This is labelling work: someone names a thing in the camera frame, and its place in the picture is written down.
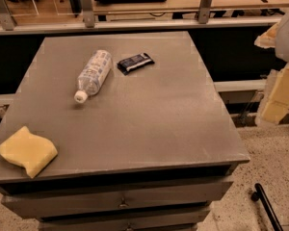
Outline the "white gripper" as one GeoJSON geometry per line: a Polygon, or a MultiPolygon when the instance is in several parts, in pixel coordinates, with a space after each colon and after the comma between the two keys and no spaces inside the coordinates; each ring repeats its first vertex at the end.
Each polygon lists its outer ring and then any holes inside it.
{"type": "Polygon", "coordinates": [[[288,64],[281,70],[271,70],[266,80],[255,123],[278,125],[289,112],[289,12],[254,42],[260,48],[276,48],[276,56],[288,64]]]}

